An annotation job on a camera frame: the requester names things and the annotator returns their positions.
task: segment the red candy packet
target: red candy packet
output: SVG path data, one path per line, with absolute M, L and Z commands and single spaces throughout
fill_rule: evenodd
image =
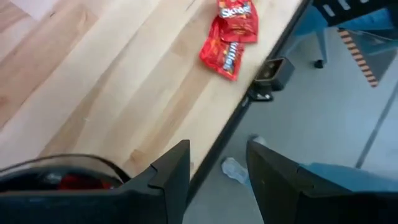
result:
M 227 42 L 257 42 L 258 15 L 251 0 L 217 0 L 223 19 L 220 36 Z
M 244 44 L 222 41 L 220 38 L 220 23 L 222 22 L 223 20 L 218 16 L 214 19 L 199 57 L 207 67 L 235 81 L 238 79 Z

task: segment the wooden table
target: wooden table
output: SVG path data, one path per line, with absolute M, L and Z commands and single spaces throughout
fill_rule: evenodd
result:
M 216 0 L 0 0 L 0 167 L 96 154 L 134 175 L 182 139 L 191 174 L 301 0 L 255 0 L 239 80 L 198 59 Z

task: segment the black frame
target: black frame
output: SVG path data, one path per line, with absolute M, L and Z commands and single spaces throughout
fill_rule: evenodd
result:
M 268 55 L 266 60 L 276 59 L 278 57 L 278 54 L 282 50 L 282 48 L 285 45 L 285 43 L 287 42 L 287 40 L 291 37 L 291 35 L 295 29 L 295 26 L 298 24 L 299 20 L 301 19 L 301 15 L 305 12 L 305 10 L 308 9 L 308 7 L 311 3 L 312 3 L 312 0 L 302 0 L 302 3 L 297 8 L 295 14 L 293 15 L 290 22 L 288 23 L 285 31 L 279 37 L 279 40 L 275 44 L 274 48 L 272 49 L 271 53 Z M 263 67 L 261 67 L 257 73 L 262 73 L 262 70 L 263 70 Z M 235 129 L 238 127 L 238 124 L 241 122 L 246 111 L 250 107 L 251 103 L 254 101 L 249 96 L 249 91 L 252 88 L 253 88 L 253 84 L 248 88 L 248 90 L 244 94 L 242 100 L 239 102 L 238 106 L 234 110 L 234 113 L 229 118 L 228 122 L 226 123 L 223 130 L 221 131 L 220 135 L 217 137 L 216 141 L 213 143 L 212 147 L 210 148 L 205 159 L 200 164 L 197 172 L 194 174 L 193 178 L 191 179 L 189 190 L 188 190 L 187 206 L 189 206 L 189 204 L 195 197 L 200 186 L 205 181 L 207 175 L 209 174 L 209 172 L 213 168 L 213 166 L 216 164 L 219 156 L 223 152 L 223 150 L 224 150 L 226 144 L 228 143 L 229 139 L 231 138 L 232 134 L 235 132 Z

